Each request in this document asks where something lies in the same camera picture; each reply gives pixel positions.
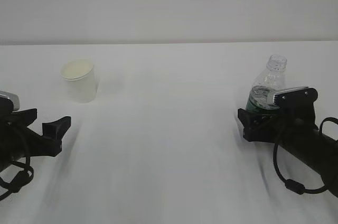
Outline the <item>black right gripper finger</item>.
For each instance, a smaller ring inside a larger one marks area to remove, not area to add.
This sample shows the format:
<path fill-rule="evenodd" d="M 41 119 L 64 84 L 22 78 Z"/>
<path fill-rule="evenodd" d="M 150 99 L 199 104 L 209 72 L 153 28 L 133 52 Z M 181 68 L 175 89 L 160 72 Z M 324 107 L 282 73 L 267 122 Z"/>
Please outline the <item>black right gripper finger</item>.
<path fill-rule="evenodd" d="M 267 121 L 267 116 L 262 114 L 251 113 L 239 108 L 237 117 L 243 125 L 244 139 L 259 139 L 263 132 L 263 127 Z"/>

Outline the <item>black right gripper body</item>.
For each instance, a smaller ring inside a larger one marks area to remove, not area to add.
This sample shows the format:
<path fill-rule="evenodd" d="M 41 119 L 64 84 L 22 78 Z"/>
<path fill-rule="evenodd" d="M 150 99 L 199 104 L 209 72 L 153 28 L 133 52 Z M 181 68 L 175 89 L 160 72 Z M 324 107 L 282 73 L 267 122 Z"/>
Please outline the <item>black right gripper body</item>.
<path fill-rule="evenodd" d="M 293 155 L 320 155 L 321 138 L 314 113 L 266 116 L 261 137 L 247 141 L 277 144 Z"/>

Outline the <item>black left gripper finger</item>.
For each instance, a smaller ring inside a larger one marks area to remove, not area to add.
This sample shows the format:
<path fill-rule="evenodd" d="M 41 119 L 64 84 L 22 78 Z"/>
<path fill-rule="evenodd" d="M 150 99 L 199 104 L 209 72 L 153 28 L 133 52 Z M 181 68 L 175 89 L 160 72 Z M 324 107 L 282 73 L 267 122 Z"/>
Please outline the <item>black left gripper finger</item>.
<path fill-rule="evenodd" d="M 12 122 L 22 125 L 29 126 L 37 119 L 37 109 L 27 109 L 22 111 L 16 111 L 12 113 Z"/>
<path fill-rule="evenodd" d="M 58 120 L 42 124 L 42 138 L 45 145 L 61 144 L 66 132 L 71 127 L 71 117 L 64 116 Z"/>

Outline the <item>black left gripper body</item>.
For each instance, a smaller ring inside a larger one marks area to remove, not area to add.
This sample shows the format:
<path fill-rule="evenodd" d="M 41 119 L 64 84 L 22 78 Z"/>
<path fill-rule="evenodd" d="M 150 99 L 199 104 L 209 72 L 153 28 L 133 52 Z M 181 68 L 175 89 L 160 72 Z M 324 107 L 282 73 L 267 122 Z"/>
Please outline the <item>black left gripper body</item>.
<path fill-rule="evenodd" d="M 62 144 L 45 145 L 42 135 L 19 125 L 3 123 L 1 125 L 1 162 L 16 161 L 27 153 L 30 157 L 57 156 Z"/>

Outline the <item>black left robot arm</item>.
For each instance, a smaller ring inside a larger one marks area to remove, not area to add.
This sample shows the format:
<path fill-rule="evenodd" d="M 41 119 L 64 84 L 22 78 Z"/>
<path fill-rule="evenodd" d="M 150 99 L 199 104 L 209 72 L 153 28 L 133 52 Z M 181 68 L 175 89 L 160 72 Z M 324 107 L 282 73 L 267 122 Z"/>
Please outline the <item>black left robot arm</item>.
<path fill-rule="evenodd" d="M 37 119 L 37 109 L 12 112 L 1 118 L 1 171 L 26 155 L 29 157 L 57 156 L 62 139 L 71 127 L 71 117 L 42 124 L 42 135 L 29 129 Z"/>

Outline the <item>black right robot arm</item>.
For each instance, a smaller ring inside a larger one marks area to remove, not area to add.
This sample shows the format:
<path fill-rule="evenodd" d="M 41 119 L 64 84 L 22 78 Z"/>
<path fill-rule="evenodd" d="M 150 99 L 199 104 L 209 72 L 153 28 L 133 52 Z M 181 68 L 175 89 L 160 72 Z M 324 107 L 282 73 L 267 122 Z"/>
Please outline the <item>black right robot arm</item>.
<path fill-rule="evenodd" d="M 243 125 L 245 140 L 273 144 L 274 169 L 287 189 L 299 195 L 329 191 L 337 196 L 337 140 L 325 135 L 322 125 L 315 125 L 314 107 L 286 109 L 274 115 L 239 108 L 237 116 Z M 303 184 L 285 178 L 277 163 L 279 147 L 319 174 L 323 185 L 307 189 Z"/>

